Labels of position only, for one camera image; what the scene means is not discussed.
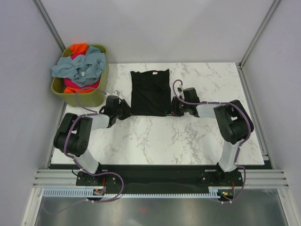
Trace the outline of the olive green plastic bin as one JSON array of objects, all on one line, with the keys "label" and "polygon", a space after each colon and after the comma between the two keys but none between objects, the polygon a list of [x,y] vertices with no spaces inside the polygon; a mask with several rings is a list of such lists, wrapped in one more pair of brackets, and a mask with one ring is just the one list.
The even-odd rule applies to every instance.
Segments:
[{"label": "olive green plastic bin", "polygon": [[[92,92],[89,93],[71,93],[66,94],[64,93],[65,85],[64,81],[61,78],[53,78],[51,90],[54,94],[59,96],[66,104],[70,106],[84,106],[84,107],[97,107],[100,106],[104,101],[104,91],[106,90],[107,81],[109,77],[109,63],[107,60],[107,49],[102,45],[89,45],[88,47],[93,46],[98,48],[103,52],[106,56],[106,68],[101,75],[100,84]],[[69,57],[71,55],[70,48],[65,49],[62,53],[62,57]]]}]

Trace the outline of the black t shirt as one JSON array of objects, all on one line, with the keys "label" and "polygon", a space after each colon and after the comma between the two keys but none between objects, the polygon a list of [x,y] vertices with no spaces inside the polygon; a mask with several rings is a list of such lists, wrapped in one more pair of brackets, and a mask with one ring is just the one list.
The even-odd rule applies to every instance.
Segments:
[{"label": "black t shirt", "polygon": [[131,71],[131,108],[138,116],[165,116],[171,104],[170,71]]}]

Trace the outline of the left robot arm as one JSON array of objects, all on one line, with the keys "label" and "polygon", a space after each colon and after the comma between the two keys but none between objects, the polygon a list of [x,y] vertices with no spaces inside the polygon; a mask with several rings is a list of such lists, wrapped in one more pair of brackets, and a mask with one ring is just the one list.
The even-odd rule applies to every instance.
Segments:
[{"label": "left robot arm", "polygon": [[134,115],[126,100],[109,95],[106,104],[99,111],[77,115],[67,113],[54,138],[54,147],[87,174],[87,180],[93,185],[103,181],[101,164],[88,150],[91,131],[111,128],[117,120],[123,121]]}]

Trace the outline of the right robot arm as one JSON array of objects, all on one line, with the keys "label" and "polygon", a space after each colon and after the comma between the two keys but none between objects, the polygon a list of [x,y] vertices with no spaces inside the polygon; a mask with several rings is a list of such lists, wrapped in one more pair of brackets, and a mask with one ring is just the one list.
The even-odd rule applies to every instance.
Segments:
[{"label": "right robot arm", "polygon": [[180,90],[175,95],[166,115],[181,117],[185,113],[197,118],[216,119],[220,134],[224,140],[223,150],[215,174],[216,182],[227,185],[232,180],[232,171],[238,167],[238,157],[243,143],[254,131],[254,125],[239,100],[230,102],[200,102],[194,88]]}]

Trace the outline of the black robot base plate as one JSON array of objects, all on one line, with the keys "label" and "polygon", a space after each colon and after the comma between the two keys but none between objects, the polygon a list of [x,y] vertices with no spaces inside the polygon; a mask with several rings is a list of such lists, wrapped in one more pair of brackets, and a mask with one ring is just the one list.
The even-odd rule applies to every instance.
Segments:
[{"label": "black robot base plate", "polygon": [[93,177],[84,172],[77,186],[105,186],[108,194],[200,194],[209,187],[238,188],[243,184],[239,170],[223,173],[213,165],[102,165]]}]

